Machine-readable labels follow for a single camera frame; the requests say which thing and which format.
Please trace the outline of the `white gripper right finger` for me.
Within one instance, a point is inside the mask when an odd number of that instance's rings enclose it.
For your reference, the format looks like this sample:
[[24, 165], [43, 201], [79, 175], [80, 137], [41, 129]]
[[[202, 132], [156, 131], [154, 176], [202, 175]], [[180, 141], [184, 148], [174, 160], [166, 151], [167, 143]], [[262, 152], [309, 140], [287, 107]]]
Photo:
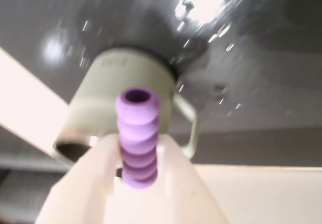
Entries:
[[161, 135], [157, 178], [144, 189], [115, 181], [110, 198], [111, 223], [227, 223], [217, 201], [177, 142]]

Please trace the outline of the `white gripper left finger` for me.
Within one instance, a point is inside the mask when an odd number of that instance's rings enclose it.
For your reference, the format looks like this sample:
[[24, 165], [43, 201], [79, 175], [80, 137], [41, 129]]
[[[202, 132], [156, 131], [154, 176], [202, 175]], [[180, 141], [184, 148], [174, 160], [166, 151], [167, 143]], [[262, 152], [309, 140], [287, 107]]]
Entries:
[[109, 134], [52, 186], [36, 223], [105, 223], [119, 167], [119, 136]]

